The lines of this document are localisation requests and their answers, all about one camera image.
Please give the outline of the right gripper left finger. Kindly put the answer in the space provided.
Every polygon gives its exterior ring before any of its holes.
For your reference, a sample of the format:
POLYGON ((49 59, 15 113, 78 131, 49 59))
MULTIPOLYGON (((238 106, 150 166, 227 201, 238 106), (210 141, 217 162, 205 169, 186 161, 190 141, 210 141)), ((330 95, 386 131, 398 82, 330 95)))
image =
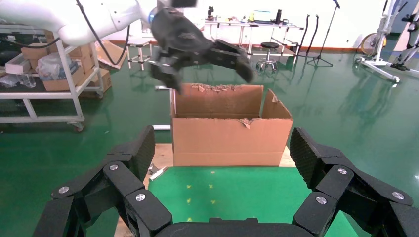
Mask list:
POLYGON ((54 189, 33 235, 84 237, 114 208, 134 236, 156 236, 172 223, 172 215, 144 185, 155 145, 149 125, 133 141, 112 148, 97 167, 54 189))

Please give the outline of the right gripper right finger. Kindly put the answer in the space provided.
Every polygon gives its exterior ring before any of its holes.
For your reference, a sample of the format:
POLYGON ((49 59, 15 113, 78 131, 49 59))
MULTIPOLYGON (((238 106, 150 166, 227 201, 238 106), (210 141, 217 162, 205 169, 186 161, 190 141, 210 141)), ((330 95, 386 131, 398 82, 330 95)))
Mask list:
POLYGON ((317 143, 303 128, 291 134, 290 156, 311 193, 292 223, 326 234, 346 213, 373 237, 416 237, 419 210, 404 191, 359 170, 339 149, 317 143))

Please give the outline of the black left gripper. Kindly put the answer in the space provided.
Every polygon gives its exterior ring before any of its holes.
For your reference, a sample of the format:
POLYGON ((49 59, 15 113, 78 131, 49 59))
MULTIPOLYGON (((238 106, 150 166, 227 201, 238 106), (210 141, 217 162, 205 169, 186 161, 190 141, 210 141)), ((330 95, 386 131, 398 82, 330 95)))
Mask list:
POLYGON ((253 81, 253 69, 242 48, 220 39, 211 41, 174 8, 158 9, 151 31, 160 47, 149 60, 151 76, 178 94, 183 92, 182 66, 214 64, 235 70, 246 83, 253 81))

